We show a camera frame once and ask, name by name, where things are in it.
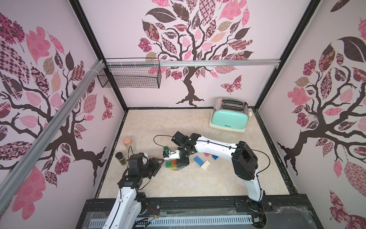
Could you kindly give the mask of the light blue 2x4 brick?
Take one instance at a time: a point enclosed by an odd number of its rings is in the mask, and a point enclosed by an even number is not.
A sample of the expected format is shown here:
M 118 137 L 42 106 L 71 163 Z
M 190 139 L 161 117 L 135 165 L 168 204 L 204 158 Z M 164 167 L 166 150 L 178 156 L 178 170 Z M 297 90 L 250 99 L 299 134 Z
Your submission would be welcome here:
M 204 164 L 204 161 L 200 158 L 200 157 L 198 157 L 198 156 L 196 156 L 195 158 L 194 158 L 194 161 L 201 167 L 203 164 Z

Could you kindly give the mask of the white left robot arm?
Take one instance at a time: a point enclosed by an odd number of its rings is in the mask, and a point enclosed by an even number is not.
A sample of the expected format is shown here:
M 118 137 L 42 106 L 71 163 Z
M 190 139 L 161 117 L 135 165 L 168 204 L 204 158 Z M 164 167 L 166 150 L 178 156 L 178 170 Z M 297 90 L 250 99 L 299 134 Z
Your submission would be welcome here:
M 143 153 L 134 154 L 128 159 L 127 169 L 118 182 L 119 191 L 104 229 L 132 229 L 135 220 L 147 208 L 146 194 L 139 192 L 143 179 L 156 176 L 164 159 L 147 158 Z

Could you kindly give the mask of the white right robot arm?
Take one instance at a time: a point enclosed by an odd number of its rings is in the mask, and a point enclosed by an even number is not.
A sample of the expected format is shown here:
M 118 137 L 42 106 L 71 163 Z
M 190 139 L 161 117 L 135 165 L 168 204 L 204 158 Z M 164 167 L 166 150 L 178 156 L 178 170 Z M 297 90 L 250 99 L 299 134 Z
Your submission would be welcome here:
M 269 169 L 271 156 L 244 141 L 224 143 L 200 134 L 176 132 L 166 160 L 184 166 L 171 180 L 178 197 L 246 195 L 259 202 L 265 195 L 259 175 Z

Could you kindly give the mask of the brown 2x2 lego brick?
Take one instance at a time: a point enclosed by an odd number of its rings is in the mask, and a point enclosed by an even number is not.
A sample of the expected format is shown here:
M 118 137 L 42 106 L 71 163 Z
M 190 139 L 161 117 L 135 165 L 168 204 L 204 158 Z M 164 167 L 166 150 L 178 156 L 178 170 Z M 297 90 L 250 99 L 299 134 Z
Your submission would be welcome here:
M 172 160 L 171 161 L 171 166 L 172 167 L 176 167 L 177 166 L 177 161 L 176 160 Z

